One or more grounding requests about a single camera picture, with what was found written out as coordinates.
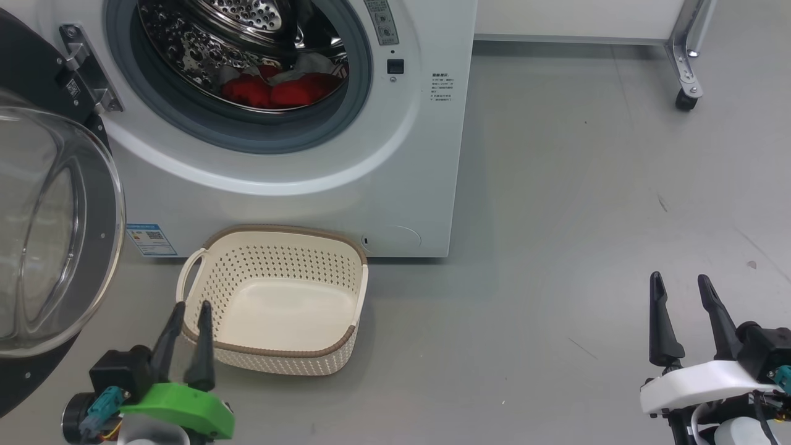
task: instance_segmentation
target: whiteboard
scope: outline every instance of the whiteboard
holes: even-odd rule
[[[475,38],[658,42],[670,37],[682,4],[683,0],[479,0]]]

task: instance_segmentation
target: metal hinge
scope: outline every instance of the metal hinge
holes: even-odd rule
[[[63,44],[69,52],[66,56],[66,67],[76,73],[88,87],[96,113],[123,111],[123,105],[99,64],[82,27],[65,24],[59,30]]]

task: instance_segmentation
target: yellow wire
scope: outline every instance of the yellow wire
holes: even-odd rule
[[[114,428],[112,431],[110,431],[110,433],[109,433],[109,434],[107,434],[107,435],[103,435],[103,436],[101,436],[101,438],[102,438],[102,439],[104,439],[104,440],[110,440],[110,438],[111,438],[111,437],[113,437],[113,436],[114,436],[114,435],[115,435],[115,434],[118,432],[118,430],[120,430],[120,429],[121,429],[121,424],[122,424],[122,423],[123,423],[122,421],[121,421],[121,422],[119,422],[119,423],[118,423],[118,424],[115,426],[115,428]]]

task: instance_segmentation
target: beige basket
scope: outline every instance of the beige basket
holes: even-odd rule
[[[237,226],[214,235],[181,269],[176,300],[200,259],[182,333],[198,339],[201,303],[212,305],[214,356],[253,371],[329,375],[349,360],[360,321],[365,254],[334,234]]]

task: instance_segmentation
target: washing machine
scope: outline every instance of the washing machine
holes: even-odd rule
[[[0,0],[59,50],[52,81],[74,107],[100,115],[142,255],[187,257],[256,223],[345,234],[371,257],[446,257],[477,1],[307,3],[331,30],[309,49],[338,85],[269,108],[222,96],[216,73],[277,65],[256,45],[305,0]],[[293,21],[288,63],[313,29]],[[230,49],[218,23],[236,26]]]

